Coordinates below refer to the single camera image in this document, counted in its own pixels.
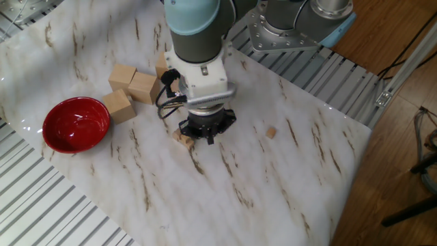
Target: black cable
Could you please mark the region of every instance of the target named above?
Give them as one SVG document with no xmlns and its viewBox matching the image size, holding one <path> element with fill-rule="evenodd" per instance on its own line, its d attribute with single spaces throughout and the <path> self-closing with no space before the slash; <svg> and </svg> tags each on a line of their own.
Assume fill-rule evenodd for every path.
<svg viewBox="0 0 437 246">
<path fill-rule="evenodd" d="M 422 154 L 422 139 L 421 139 L 421 126 L 422 126 L 422 120 L 423 116 L 426 114 L 432 114 L 436 116 L 435 114 L 429 112 L 426 108 L 420 107 L 419 112 L 416 113 L 414 116 L 414 130 L 416 132 L 416 143 L 417 143 L 417 158 L 418 162 L 420 163 L 423 159 L 426 159 L 429 155 L 432 154 L 432 152 L 426 154 L 423 156 Z M 421 172 L 421 179 L 425 187 L 433 194 L 437 194 L 437 183 L 431 178 L 431 176 L 428 174 L 427 168 L 424 169 Z"/>
<path fill-rule="evenodd" d="M 411 39 L 410 43 L 403 49 L 403 51 L 397 56 L 397 58 L 395 59 L 395 61 L 387 68 L 383 69 L 379 74 L 381 74 L 381 76 L 379 76 L 379 80 L 381 80 L 382 78 L 384 78 L 384 76 L 390 71 L 390 69 L 398 66 L 396 65 L 396 62 L 401 59 L 401 57 L 405 54 L 405 52 L 411 47 L 411 45 L 414 43 L 414 41 L 416 41 L 416 39 L 421 35 L 421 33 L 423 32 L 423 30 L 434 20 L 434 18 L 437 17 L 437 12 L 435 12 L 431 18 L 429 18 L 429 20 L 422 26 L 422 28 L 420 28 L 420 30 L 417 32 L 417 34 L 413 37 L 413 39 Z"/>
<path fill-rule="evenodd" d="M 429 61 L 430 61 L 432 58 L 434 58 L 436 55 L 437 55 L 437 51 L 435 51 L 434 53 L 432 53 L 432 55 L 430 55 L 427 59 L 423 60 L 423 61 L 422 61 L 422 62 L 417 66 L 417 68 L 420 68 L 421 66 L 425 65 L 427 62 L 429 62 Z M 404 62 L 405 62 L 405 60 L 399 62 L 398 64 L 395 64 L 394 66 L 401 65 L 401 64 L 403 64 Z M 386 77 L 386 78 L 383 78 L 383 79 L 392 79 L 392 78 L 393 78 L 393 76 Z"/>
</svg>

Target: metal grating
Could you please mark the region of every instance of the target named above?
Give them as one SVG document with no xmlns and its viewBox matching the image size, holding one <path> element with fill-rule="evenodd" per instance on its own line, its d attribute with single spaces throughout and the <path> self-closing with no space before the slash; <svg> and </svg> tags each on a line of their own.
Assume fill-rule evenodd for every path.
<svg viewBox="0 0 437 246">
<path fill-rule="evenodd" d="M 27 0 L 25 4 L 26 0 L 0 0 L 0 43 L 52 12 L 62 1 Z"/>
<path fill-rule="evenodd" d="M 0 120 L 0 245 L 137 245 Z"/>
<path fill-rule="evenodd" d="M 383 90 L 377 76 L 327 48 L 284 53 L 255 51 L 244 18 L 229 31 L 227 40 L 235 49 L 369 128 L 382 115 L 383 110 L 374 105 Z"/>
</svg>

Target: metal mounting plate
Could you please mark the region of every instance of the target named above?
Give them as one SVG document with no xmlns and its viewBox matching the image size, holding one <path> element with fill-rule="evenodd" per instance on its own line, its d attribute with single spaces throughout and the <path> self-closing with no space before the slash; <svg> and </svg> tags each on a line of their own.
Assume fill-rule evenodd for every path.
<svg viewBox="0 0 437 246">
<path fill-rule="evenodd" d="M 281 53 L 319 49 L 316 41 L 295 29 L 278 30 L 270 26 L 265 19 L 266 8 L 267 3 L 262 2 L 244 17 L 254 50 Z"/>
<path fill-rule="evenodd" d="M 46 11 L 53 4 L 59 4 L 62 0 L 27 0 L 27 4 L 20 16 L 15 21 L 17 25 L 24 25 L 34 16 Z M 25 5 L 26 0 L 0 0 L 0 12 L 8 19 L 14 20 Z"/>
</svg>

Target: metal rail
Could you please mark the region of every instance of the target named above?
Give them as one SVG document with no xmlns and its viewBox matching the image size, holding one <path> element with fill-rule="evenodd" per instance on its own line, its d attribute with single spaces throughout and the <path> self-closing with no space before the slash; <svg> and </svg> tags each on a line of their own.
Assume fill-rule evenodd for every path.
<svg viewBox="0 0 437 246">
<path fill-rule="evenodd" d="M 0 245 L 121 246 L 133 242 L 0 120 Z"/>
</svg>

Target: wooden floor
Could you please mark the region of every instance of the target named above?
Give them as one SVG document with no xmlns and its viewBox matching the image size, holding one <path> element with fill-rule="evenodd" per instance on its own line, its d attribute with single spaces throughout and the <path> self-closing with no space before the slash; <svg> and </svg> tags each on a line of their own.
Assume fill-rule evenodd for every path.
<svg viewBox="0 0 437 246">
<path fill-rule="evenodd" d="M 388 5 L 387 2 L 392 1 L 355 1 L 357 5 L 365 4 L 363 2 L 369 4 L 368 8 L 374 8 L 377 3 Z M 339 44 L 337 50 L 343 50 L 342 55 L 346 52 L 345 56 L 348 59 L 352 58 L 352 61 L 359 65 L 365 64 L 374 72 L 375 69 L 379 70 L 382 64 L 386 66 L 385 63 L 391 63 L 391 58 L 382 54 L 386 53 L 389 57 L 395 57 L 398 53 L 396 50 L 402 48 L 403 39 L 408 36 L 399 36 L 399 32 L 405 31 L 400 23 L 411 22 L 407 25 L 408 29 L 413 26 L 417 29 L 420 23 L 425 22 L 429 14 L 437 8 L 437 1 L 406 0 L 396 1 L 394 5 L 397 5 L 398 9 L 404 9 L 415 4 L 419 6 L 415 12 L 423 14 L 414 18 L 406 16 L 405 20 L 399 19 L 394 23 L 398 30 L 377 33 L 365 40 L 353 37 L 357 42 L 362 42 L 363 47 L 352 44 L 342 47 L 341 45 L 344 44 Z M 383 16 L 382 23 L 391 18 L 388 13 L 383 15 L 386 11 L 378 11 Z M 375 28 L 387 29 L 381 25 L 376 25 Z M 374 48 L 371 49 L 371 45 L 367 42 L 373 42 L 372 40 L 376 37 L 379 37 L 381 43 L 376 46 L 373 44 Z M 378 56 L 375 54 L 376 51 L 382 54 Z M 372 64 L 375 57 L 379 58 L 375 60 L 375 64 Z M 380 225 L 383 217 L 431 196 L 431 193 L 422 185 L 420 176 L 409 172 L 409 169 L 417 162 L 417 146 L 412 120 L 420 106 L 437 113 L 437 58 L 412 74 L 373 130 L 331 246 L 437 245 L 437 208 L 389 228 Z M 427 117 L 423 118 L 421 131 L 423 137 L 435 128 L 436 126 Z M 437 180 L 437 168 L 434 167 L 430 173 L 434 180 Z"/>
<path fill-rule="evenodd" d="M 437 11 L 436 0 L 353 2 L 357 19 L 333 50 L 375 74 L 396 59 L 422 25 Z M 405 58 L 418 43 L 412 46 Z"/>
</svg>

